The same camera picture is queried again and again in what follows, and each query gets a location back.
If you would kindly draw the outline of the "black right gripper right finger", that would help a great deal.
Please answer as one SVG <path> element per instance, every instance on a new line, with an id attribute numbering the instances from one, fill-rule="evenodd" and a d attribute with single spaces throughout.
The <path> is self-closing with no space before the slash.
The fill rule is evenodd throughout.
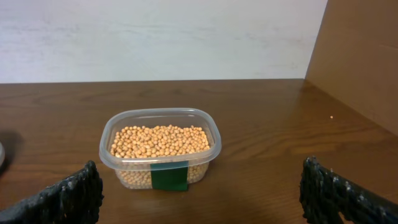
<path id="1" fill-rule="evenodd" d="M 303 161 L 299 202 L 307 223 L 397 224 L 397 204 L 318 163 Z"/>

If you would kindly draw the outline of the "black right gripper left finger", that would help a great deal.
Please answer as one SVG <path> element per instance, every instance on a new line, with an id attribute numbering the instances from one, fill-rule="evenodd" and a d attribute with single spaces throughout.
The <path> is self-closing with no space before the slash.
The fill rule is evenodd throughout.
<path id="1" fill-rule="evenodd" d="M 1 210 L 1 223 L 96 223 L 103 203 L 103 181 L 96 164 Z"/>

